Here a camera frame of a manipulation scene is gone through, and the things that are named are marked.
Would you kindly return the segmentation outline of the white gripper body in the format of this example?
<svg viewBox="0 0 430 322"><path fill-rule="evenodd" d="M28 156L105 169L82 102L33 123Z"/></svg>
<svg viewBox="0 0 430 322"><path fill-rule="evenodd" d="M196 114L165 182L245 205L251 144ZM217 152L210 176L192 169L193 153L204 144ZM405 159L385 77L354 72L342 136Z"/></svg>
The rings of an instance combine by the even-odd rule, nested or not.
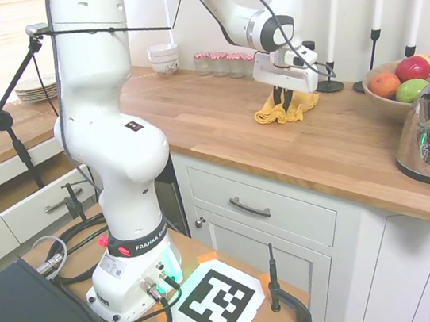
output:
<svg viewBox="0 0 430 322"><path fill-rule="evenodd" d="M317 89L318 73L288 47L271 53L256 52L253 70L254 80L267 85L309 94Z"/></svg>

